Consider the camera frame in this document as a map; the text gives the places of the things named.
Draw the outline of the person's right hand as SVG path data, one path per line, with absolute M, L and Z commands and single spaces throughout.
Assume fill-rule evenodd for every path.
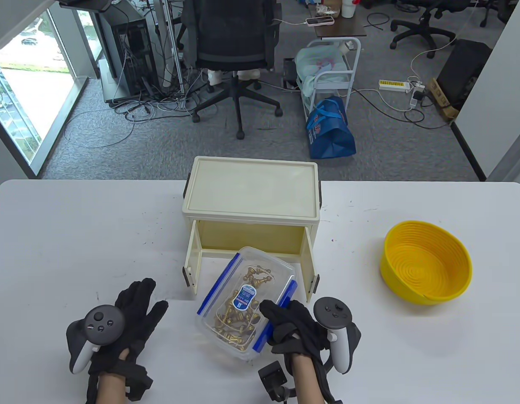
M 329 348 L 327 330 L 312 318 L 308 308 L 296 300 L 285 308 L 264 300 L 259 308 L 273 326 L 268 340 L 273 354 L 300 354 L 321 362 L 321 352 Z

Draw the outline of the person's left hand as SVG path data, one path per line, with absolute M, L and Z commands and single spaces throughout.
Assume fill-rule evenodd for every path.
M 155 287 L 154 279 L 144 278 L 119 293 L 114 306 L 124 315 L 123 332 L 115 342 L 102 346 L 93 354 L 89 375 L 142 368 L 137 364 L 138 356 L 168 309 L 165 300 L 149 308 Z

